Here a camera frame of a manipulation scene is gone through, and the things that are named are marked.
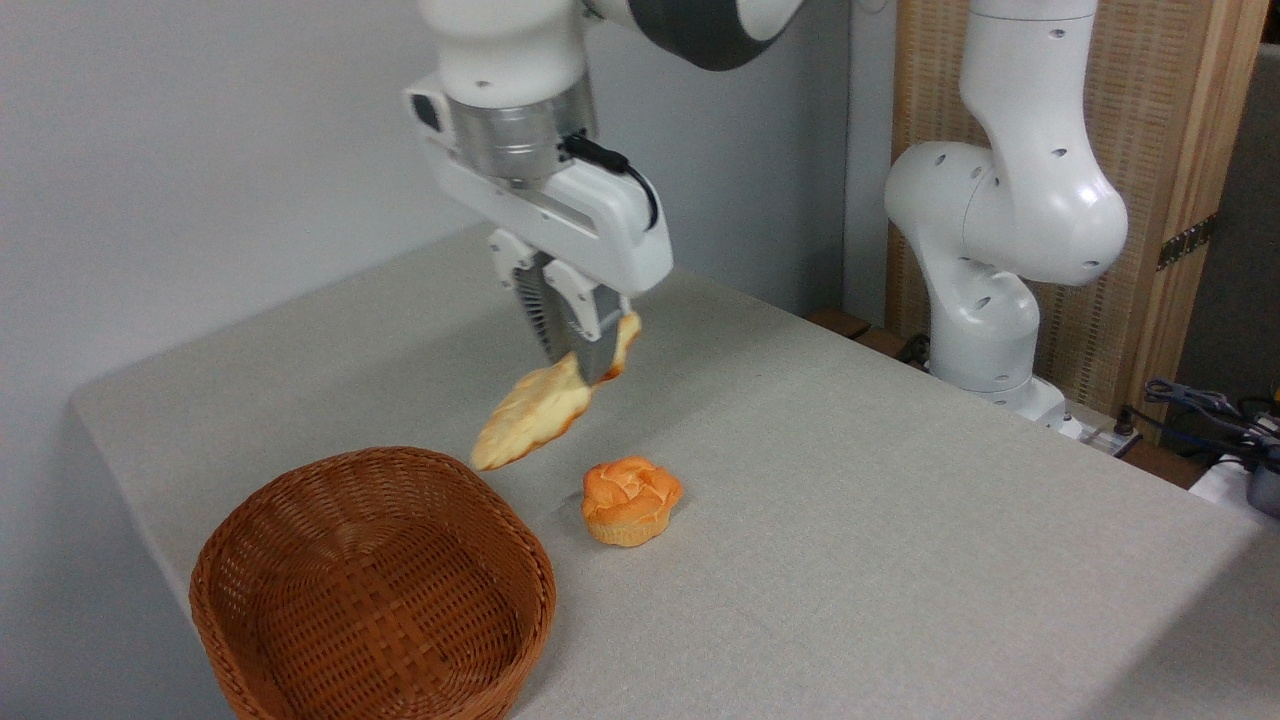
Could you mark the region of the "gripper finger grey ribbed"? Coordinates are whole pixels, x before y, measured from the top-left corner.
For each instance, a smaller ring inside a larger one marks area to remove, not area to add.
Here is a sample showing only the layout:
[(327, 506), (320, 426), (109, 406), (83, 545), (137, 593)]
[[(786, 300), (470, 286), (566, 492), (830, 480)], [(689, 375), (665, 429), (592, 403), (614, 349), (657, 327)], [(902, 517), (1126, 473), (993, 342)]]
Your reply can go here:
[(512, 290), (534, 334), (554, 365), (563, 357), (563, 314), (545, 278), (552, 256), (507, 229), (494, 229), (486, 245), (503, 287)]
[(572, 354), (584, 383), (594, 386), (613, 365), (625, 299), (561, 260), (547, 264), (541, 278), (549, 361)]

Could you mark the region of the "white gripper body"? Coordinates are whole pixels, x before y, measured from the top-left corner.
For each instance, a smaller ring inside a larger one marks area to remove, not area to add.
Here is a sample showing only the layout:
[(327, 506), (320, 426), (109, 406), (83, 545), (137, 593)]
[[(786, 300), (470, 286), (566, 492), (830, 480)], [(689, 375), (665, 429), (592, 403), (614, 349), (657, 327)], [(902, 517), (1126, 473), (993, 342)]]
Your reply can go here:
[(664, 222), (649, 224), (650, 204), (634, 179), (585, 161), (524, 184), (485, 176), (460, 151), (456, 123), (462, 115), (449, 108), (435, 74), (403, 96), (431, 173), (453, 200), (628, 297), (672, 272), (669, 232)]

